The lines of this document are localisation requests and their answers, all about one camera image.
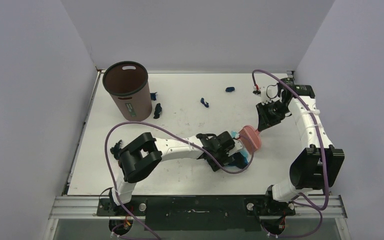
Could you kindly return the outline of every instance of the brown trash can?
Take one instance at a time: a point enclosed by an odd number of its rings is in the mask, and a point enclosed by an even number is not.
[[[134,61],[121,61],[103,75],[103,87],[128,121],[143,121],[152,113],[148,72]]]

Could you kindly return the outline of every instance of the white tabletop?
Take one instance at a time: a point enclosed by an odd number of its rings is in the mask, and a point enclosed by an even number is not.
[[[279,78],[286,74],[276,74]],[[264,74],[256,75],[260,87],[276,81]],[[147,123],[163,127],[182,137],[198,133],[220,134],[239,131],[245,125],[258,124],[251,74],[235,73],[152,73],[149,74],[151,92],[158,92],[162,114]],[[225,92],[235,87],[234,92]],[[209,102],[209,108],[201,103]],[[99,195],[112,186],[104,156],[104,140],[116,124],[126,121],[102,85],[94,96],[86,123],[68,195]],[[143,125],[125,125],[116,129],[109,139],[112,147],[120,139],[128,144],[144,132],[154,137],[170,138],[165,133]],[[298,130],[292,117],[264,130],[262,148],[255,153],[252,165],[243,173],[213,172],[203,159],[179,159],[161,162],[153,172],[136,185],[134,195],[248,195],[264,194],[268,186],[280,182],[289,174],[289,167],[302,151]],[[117,161],[110,154],[111,166],[117,177]]]

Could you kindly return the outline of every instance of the gray wall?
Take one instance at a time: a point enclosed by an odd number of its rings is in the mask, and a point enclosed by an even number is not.
[[[61,0],[93,62],[293,70],[334,0]]]
[[[345,151],[333,188],[354,239],[384,239],[384,1],[336,0],[296,70]]]
[[[59,0],[0,0],[0,240],[43,237],[95,78]]]

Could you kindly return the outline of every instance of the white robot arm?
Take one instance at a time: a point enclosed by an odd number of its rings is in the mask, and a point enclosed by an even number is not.
[[[152,138],[151,134],[146,132],[117,152],[115,156],[119,156],[116,158],[119,159],[120,166],[116,180],[117,189],[111,190],[111,198],[115,204],[121,205],[116,195],[123,204],[130,202],[136,183],[146,178],[160,162],[176,159],[209,160],[203,151],[190,143],[217,155],[216,159],[222,166],[241,160],[239,151],[243,145],[232,138],[227,131],[219,136],[200,133],[184,140],[189,144],[175,139]],[[208,163],[213,171],[219,169],[212,160]]]
[[[277,84],[277,96],[279,97],[277,101],[272,101],[274,98],[270,96],[273,94],[267,88],[263,92],[258,92],[258,94],[261,94],[261,103],[256,106],[259,131],[279,124],[286,114],[291,114],[298,128],[303,151],[290,166],[289,176],[280,183],[270,186],[275,201],[289,202],[299,193],[305,194],[312,190],[323,189],[321,151],[324,151],[326,155],[328,184],[330,187],[334,184],[345,157],[342,149],[334,148],[321,124],[320,111],[316,107],[316,98],[312,87],[309,85],[296,85],[293,79],[289,77],[283,78],[281,81],[292,88],[310,109],[307,110],[281,84]],[[314,114],[317,124],[314,123],[310,114]],[[320,131],[324,149],[320,148],[316,127]]]

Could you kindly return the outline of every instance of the dark blue cloth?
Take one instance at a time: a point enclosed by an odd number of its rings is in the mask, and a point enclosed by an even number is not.
[[[157,92],[151,92],[151,100],[156,101],[157,100]]]
[[[204,98],[203,98],[203,97],[201,98],[201,103],[202,103],[202,105],[204,105],[206,108],[208,108],[208,107],[210,106],[210,104],[209,104],[208,102],[204,101]]]
[[[235,90],[234,86],[226,87],[226,92],[228,92],[228,93],[233,92],[234,90]]]

